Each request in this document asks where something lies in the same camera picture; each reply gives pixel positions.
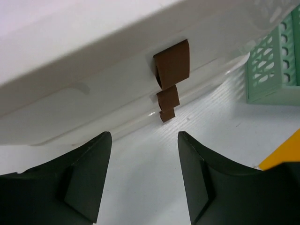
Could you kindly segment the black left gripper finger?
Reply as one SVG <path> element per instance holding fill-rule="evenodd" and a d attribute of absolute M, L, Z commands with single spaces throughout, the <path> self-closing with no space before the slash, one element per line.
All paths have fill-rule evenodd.
<path fill-rule="evenodd" d="M 103 132 L 49 162 L 2 175 L 1 224 L 95 224 L 111 149 L 112 136 Z"/>

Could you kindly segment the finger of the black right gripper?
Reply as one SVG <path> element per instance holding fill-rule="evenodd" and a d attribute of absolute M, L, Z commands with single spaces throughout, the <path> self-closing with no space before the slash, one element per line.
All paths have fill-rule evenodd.
<path fill-rule="evenodd" d="M 184 131 L 178 150 L 193 225 L 297 225 L 300 164 L 265 171 L 232 161 Z"/>

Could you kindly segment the white drawer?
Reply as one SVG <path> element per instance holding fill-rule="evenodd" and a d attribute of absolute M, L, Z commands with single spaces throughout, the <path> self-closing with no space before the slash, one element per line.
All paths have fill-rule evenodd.
<path fill-rule="evenodd" d="M 297 0 L 3 0 L 0 113 L 6 115 L 185 31 L 241 12 L 270 27 Z"/>
<path fill-rule="evenodd" d="M 2 145 L 81 144 L 122 137 L 159 118 L 152 57 L 137 55 L 0 119 Z"/>

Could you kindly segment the white three-drawer organizer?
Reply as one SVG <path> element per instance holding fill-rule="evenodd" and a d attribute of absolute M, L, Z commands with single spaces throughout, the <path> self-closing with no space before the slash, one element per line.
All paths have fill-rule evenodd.
<path fill-rule="evenodd" d="M 231 68 L 297 0 L 3 0 L 1 145 L 115 137 L 159 112 L 156 57 L 190 68 L 180 97 Z"/>

